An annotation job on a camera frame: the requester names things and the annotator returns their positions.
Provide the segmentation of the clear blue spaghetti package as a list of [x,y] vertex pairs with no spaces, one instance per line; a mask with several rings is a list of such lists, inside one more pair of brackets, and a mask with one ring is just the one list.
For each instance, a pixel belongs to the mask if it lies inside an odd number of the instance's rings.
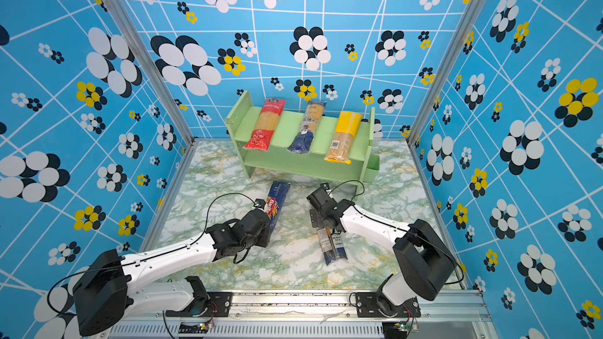
[[341,234],[338,231],[324,227],[317,230],[317,236],[326,265],[348,259]]

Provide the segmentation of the dark blue spaghetti package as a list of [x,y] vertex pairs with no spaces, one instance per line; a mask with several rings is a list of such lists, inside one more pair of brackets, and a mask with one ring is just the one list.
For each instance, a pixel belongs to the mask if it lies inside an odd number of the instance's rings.
[[284,207],[290,188],[291,184],[283,181],[275,181],[271,185],[265,206],[265,213],[269,218],[270,232],[273,232],[276,227],[278,216]]

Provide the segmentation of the blue yellow spaghetti package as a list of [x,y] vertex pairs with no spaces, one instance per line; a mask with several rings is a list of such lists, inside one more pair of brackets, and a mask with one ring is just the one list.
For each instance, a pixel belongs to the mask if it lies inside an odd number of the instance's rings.
[[295,154],[309,153],[312,142],[316,136],[317,127],[320,124],[320,120],[323,118],[326,104],[325,101],[315,100],[308,103],[298,134],[287,148],[289,152]]

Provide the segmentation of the red spaghetti package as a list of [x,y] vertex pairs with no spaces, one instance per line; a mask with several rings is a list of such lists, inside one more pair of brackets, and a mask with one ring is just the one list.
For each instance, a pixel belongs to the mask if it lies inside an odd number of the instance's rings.
[[284,111],[286,100],[269,98],[260,111],[251,139],[243,147],[246,150],[267,152],[273,134]]

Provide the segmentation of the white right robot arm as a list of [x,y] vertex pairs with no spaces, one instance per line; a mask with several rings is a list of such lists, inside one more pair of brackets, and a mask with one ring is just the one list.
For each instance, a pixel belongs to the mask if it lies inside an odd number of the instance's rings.
[[380,217],[349,199],[336,201],[328,185],[307,196],[316,228],[359,235],[392,251],[400,271],[389,276],[376,292],[378,307],[386,315],[421,297],[436,299],[457,263],[432,226],[421,219],[412,223]]

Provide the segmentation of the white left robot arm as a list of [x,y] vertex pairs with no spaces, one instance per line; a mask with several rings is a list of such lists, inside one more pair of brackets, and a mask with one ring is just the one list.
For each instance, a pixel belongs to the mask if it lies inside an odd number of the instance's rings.
[[267,247],[273,224],[267,213],[254,208],[241,219],[214,224],[196,238],[148,252],[120,256],[114,250],[99,255],[73,288],[83,337],[100,334],[130,315],[164,311],[173,316],[214,314],[219,305],[210,299],[198,276],[163,282],[173,273],[211,264]]

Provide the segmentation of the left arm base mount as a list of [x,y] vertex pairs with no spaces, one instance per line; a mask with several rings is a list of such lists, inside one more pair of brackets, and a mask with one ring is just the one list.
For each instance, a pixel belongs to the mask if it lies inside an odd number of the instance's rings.
[[232,292],[208,292],[199,276],[187,276],[184,287],[191,287],[193,299],[183,309],[166,310],[168,317],[227,317],[232,305]]

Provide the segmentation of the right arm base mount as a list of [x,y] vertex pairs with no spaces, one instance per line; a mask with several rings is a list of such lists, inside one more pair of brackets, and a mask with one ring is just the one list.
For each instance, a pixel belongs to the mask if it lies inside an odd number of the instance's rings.
[[417,294],[402,274],[392,274],[373,292],[353,292],[349,303],[359,318],[412,319],[421,316]]

